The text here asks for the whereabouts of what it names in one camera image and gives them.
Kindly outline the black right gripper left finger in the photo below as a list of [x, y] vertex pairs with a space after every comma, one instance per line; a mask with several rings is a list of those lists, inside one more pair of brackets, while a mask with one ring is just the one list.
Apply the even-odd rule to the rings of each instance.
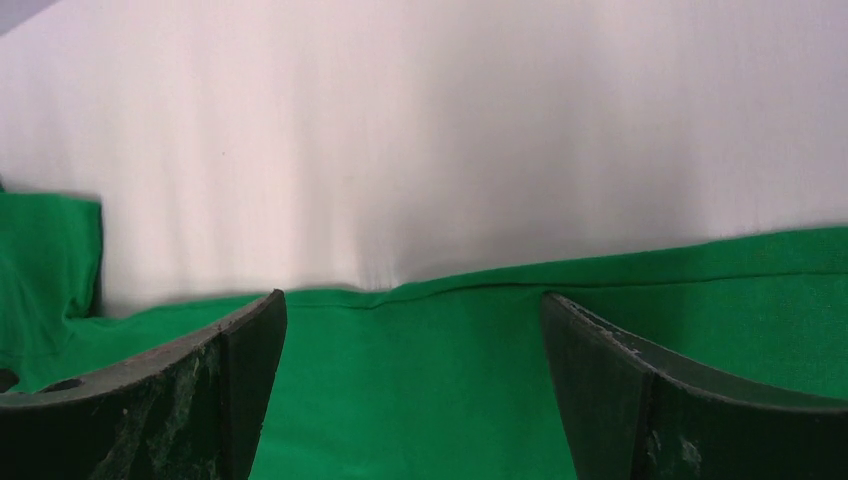
[[5, 479], [245, 479], [287, 330], [275, 290], [33, 393], [1, 396]]

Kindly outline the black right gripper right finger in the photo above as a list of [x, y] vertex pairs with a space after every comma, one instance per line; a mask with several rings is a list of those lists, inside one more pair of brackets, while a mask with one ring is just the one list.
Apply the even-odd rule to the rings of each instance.
[[847, 403], [696, 362], [547, 293], [540, 327], [580, 479], [843, 479]]

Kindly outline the green t-shirt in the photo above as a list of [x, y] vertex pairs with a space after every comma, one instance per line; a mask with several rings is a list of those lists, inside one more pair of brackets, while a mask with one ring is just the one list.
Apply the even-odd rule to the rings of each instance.
[[[1, 364], [35, 391], [230, 314], [251, 295], [94, 316], [98, 203], [1, 197]], [[543, 292], [710, 366], [847, 394], [847, 231], [799, 230], [289, 293], [255, 479], [571, 479]]]

